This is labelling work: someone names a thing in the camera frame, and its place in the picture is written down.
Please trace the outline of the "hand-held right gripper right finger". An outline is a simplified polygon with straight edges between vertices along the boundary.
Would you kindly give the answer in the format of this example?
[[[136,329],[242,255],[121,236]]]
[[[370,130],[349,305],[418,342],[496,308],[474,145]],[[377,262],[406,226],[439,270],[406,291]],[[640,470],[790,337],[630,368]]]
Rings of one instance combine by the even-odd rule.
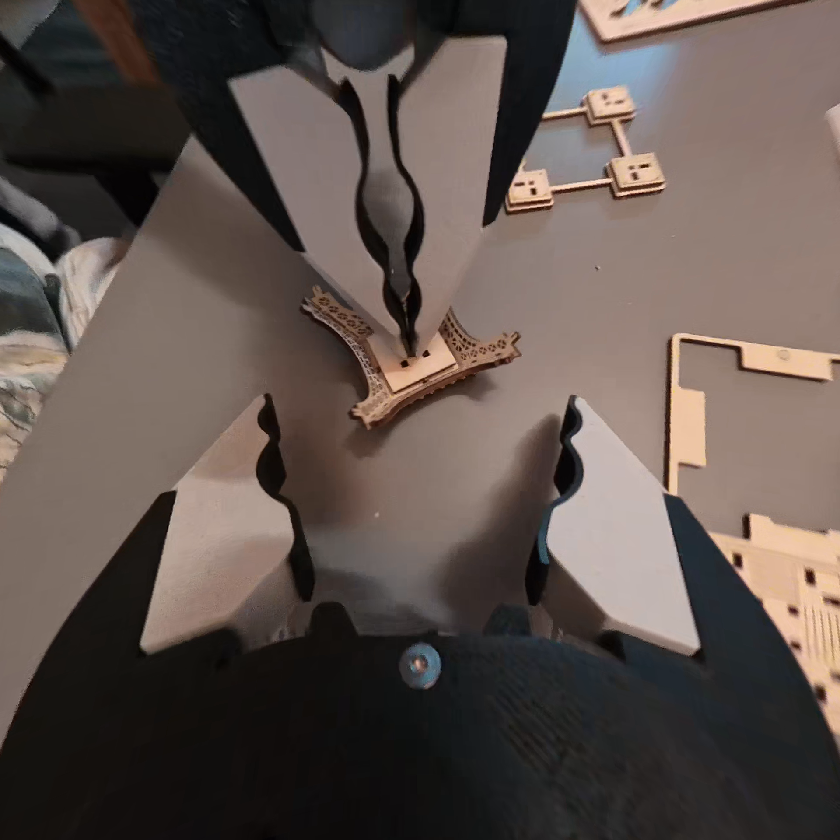
[[[572,395],[526,571],[554,638],[626,634],[678,655],[700,649],[665,489],[583,398]]]

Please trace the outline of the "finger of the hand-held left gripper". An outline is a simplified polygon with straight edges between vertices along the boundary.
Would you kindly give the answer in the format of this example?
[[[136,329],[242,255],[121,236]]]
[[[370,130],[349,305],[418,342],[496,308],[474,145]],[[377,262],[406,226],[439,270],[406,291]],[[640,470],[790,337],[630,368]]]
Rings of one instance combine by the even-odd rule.
[[[404,353],[399,318],[387,307],[389,253],[363,201],[370,138],[354,86],[274,66],[229,87],[307,262]]]
[[[389,131],[413,199],[404,240],[411,285],[406,350],[424,352],[481,242],[501,83],[503,36],[445,38],[402,78],[389,78]]]

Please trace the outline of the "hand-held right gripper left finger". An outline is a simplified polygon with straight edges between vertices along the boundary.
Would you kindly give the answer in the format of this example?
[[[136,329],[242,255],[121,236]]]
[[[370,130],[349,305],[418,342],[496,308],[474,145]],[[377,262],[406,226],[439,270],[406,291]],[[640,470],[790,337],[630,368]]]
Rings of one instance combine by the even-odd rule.
[[[245,649],[293,636],[314,569],[271,396],[257,397],[175,487],[149,611],[148,655],[219,630]]]

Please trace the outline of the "wooden lattice tower base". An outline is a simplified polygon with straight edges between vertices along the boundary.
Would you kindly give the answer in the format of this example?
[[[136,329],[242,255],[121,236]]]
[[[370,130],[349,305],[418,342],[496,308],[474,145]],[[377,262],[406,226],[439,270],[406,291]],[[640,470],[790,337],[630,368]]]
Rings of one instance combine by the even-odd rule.
[[[349,416],[365,429],[390,423],[399,412],[458,382],[521,357],[519,332],[491,340],[469,334],[449,310],[422,355],[399,358],[357,313],[314,287],[301,311],[340,339],[360,366],[367,392]]]

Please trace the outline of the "wooden sheet with large cutout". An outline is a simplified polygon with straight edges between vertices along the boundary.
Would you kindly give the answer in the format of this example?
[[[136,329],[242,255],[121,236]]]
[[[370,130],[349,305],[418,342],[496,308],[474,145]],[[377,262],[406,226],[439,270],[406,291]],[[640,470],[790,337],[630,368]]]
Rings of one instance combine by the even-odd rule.
[[[837,353],[824,353],[718,339],[673,335],[668,347],[665,488],[676,495],[679,469],[707,465],[704,392],[679,382],[684,343],[735,350],[744,371],[832,382]],[[812,688],[826,723],[839,734],[839,535],[810,531],[750,513],[741,537],[710,537],[742,582],[762,603]]]

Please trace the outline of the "engraved wooden parts sheet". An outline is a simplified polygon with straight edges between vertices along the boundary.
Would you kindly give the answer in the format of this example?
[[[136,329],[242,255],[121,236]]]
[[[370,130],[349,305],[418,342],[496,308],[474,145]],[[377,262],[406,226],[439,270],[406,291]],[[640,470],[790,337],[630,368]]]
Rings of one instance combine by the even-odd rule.
[[[796,1],[579,1],[603,44],[672,32],[681,28],[754,14]]]

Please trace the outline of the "printed cloth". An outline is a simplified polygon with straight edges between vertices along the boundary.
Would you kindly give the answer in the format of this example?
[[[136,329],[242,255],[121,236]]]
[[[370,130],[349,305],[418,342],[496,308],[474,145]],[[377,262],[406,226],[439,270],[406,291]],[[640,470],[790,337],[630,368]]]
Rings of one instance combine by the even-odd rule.
[[[1,236],[1,478],[4,479],[130,248],[102,237],[57,262],[23,234]]]

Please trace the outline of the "wooden four-pad square frame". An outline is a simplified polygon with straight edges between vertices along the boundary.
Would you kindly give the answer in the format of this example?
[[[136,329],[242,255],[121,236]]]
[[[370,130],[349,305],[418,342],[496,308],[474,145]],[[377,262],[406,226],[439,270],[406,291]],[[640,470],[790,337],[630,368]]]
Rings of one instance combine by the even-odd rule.
[[[616,155],[605,163],[601,176],[567,183],[552,183],[547,170],[530,170],[522,160],[505,197],[506,213],[515,215],[551,209],[558,196],[601,189],[609,190],[615,200],[663,192],[667,181],[657,155],[635,153],[629,143],[626,126],[635,119],[636,113],[636,102],[624,85],[593,89],[576,107],[546,111],[541,118],[542,124],[584,119],[591,129],[608,128]]]

